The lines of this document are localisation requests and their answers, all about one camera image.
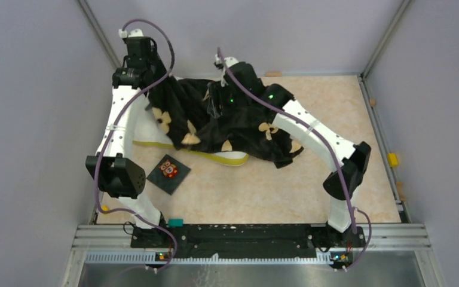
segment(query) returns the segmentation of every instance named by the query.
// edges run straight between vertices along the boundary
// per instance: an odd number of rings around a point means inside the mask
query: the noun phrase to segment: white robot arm
[[[145,171],[131,160],[134,128],[139,113],[143,112],[146,106],[146,97],[141,96],[134,100],[118,124],[114,125],[114,122],[124,105],[142,88],[153,82],[154,75],[150,74],[150,70],[154,69],[157,74],[160,74],[159,76],[162,76],[166,73],[166,69],[156,55],[155,42],[151,38],[144,37],[140,29],[133,30],[129,35],[123,33],[121,35],[126,39],[128,48],[128,56],[125,61],[127,66],[118,68],[113,74],[112,108],[105,135],[96,155],[88,156],[85,166],[94,177],[97,156],[102,151],[109,131],[113,130],[110,142],[104,150],[98,187],[150,223],[159,225],[161,212],[143,192],[146,181]],[[141,220],[136,220],[136,225],[146,230],[152,228]]]
[[[103,143],[106,141],[109,131],[113,130],[113,135],[103,153],[103,160],[99,170],[98,187],[101,191],[107,192],[111,197],[117,198],[125,207],[135,211],[136,214],[141,215],[150,223],[159,225],[162,219],[161,212],[154,207],[146,193],[143,192],[145,171],[130,160],[134,126],[139,113],[143,112],[143,108],[147,104],[146,97],[138,97],[127,108],[119,123],[114,125],[114,122],[124,105],[140,89],[150,85],[154,81],[154,77],[164,75],[166,69],[157,55],[155,42],[149,37],[144,37],[141,30],[133,30],[129,35],[121,33],[121,36],[125,39],[128,49],[128,56],[125,58],[127,66],[118,68],[113,74],[112,108],[106,132],[102,143],[97,149],[96,155],[88,156],[85,165],[92,177],[94,177],[97,156],[102,152]],[[235,88],[234,83],[228,78],[222,63],[222,59],[216,56],[215,65],[222,70],[221,87]],[[351,219],[337,169],[327,147],[310,130],[315,129],[319,132],[326,138],[335,151],[336,159],[342,167],[344,179],[352,199],[357,194],[357,187],[362,182],[363,174],[366,171],[371,151],[370,147],[365,142],[355,145],[334,133],[307,112],[295,100],[293,95],[283,87],[277,84],[264,87],[249,64],[239,62],[234,57],[225,58],[224,63],[226,63],[226,66],[232,73],[236,74],[241,83],[247,84],[246,87],[253,91],[253,93],[256,93],[257,90],[263,91],[259,96],[269,104],[295,115],[300,120],[310,124],[309,128],[305,128],[284,115],[275,112],[270,113],[270,122],[272,124],[288,132],[304,147],[313,150],[330,168],[332,173],[323,183],[323,187],[332,197],[328,224],[337,231],[344,232],[351,224]],[[144,230],[152,228],[140,220],[137,220],[136,224]]]
[[[226,65],[223,65],[223,60],[216,55],[215,66],[222,70],[221,85],[232,86],[232,80],[227,75],[226,67],[232,70],[239,82],[248,84],[256,90],[256,86],[261,85],[261,81],[257,79],[252,66],[247,63],[239,62],[234,57],[224,58]],[[269,103],[276,108],[282,109],[290,115],[294,115],[303,122],[309,124],[309,128],[304,127],[295,120],[289,117],[271,112],[272,124],[278,128],[288,132],[293,138],[301,143],[304,147],[314,151],[323,159],[331,174],[323,183],[323,187],[330,194],[330,212],[328,216],[328,224],[339,232],[344,232],[351,224],[348,204],[342,190],[342,185],[337,174],[337,168],[334,163],[332,154],[329,152],[326,145],[314,134],[311,130],[316,130],[320,133],[332,147],[335,152],[335,157],[341,171],[344,175],[346,186],[348,187],[351,201],[357,195],[358,186],[363,180],[363,174],[366,172],[368,159],[370,156],[370,146],[362,142],[358,145],[354,144],[326,127],[318,119],[313,117],[286,89],[280,85],[270,85],[263,90],[261,95],[257,95],[261,100]],[[233,87],[233,92],[241,93],[238,87]]]

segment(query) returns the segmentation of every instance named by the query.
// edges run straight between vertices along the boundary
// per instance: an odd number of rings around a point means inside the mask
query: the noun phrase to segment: black mounting plate
[[[323,224],[185,224],[167,228],[178,242],[176,258],[315,258],[315,248],[363,247],[363,229],[357,234],[350,229],[339,233]],[[168,237],[163,242],[151,243],[140,236],[142,230],[133,230],[132,248],[168,248]]]

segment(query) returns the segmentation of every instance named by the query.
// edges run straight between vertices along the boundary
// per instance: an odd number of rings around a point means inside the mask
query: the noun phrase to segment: garment
[[[148,108],[173,146],[206,153],[241,151],[272,161],[277,168],[291,164],[303,147],[268,122],[267,108],[246,99],[236,101],[231,109],[220,114],[213,112],[214,101],[208,87],[218,84],[212,80],[168,77],[149,92]]]

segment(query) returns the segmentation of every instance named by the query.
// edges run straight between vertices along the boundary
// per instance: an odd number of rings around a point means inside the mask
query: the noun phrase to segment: gray wall
[[[60,283],[111,73],[75,1],[0,0],[0,286]]]
[[[400,0],[87,0],[119,58],[126,48],[118,29],[131,18],[156,22],[176,51],[179,76],[219,75],[217,46],[249,61],[262,74],[356,73],[400,5]],[[165,62],[166,42],[152,28]]]
[[[415,1],[369,85],[413,218],[459,286],[459,1]]]

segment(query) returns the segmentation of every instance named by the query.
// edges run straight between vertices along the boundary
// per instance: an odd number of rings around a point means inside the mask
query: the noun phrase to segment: yellow sponge
[[[396,166],[399,165],[399,159],[397,158],[396,154],[394,154],[392,152],[388,154],[388,164],[391,167],[396,167]]]
[[[133,141],[134,144],[136,145],[142,145],[142,146],[156,146],[158,148],[173,148],[173,145],[169,145],[166,143],[159,143],[159,142],[140,142],[140,141]],[[209,160],[215,161],[216,163],[223,164],[225,166],[241,166],[244,164],[248,159],[249,155],[246,154],[242,158],[225,158],[225,157],[220,157],[216,154],[206,154],[205,152],[199,152],[199,151],[189,151],[187,149],[181,149],[181,151],[186,151],[190,152],[192,154],[197,154],[200,155],[204,158],[208,158]]]

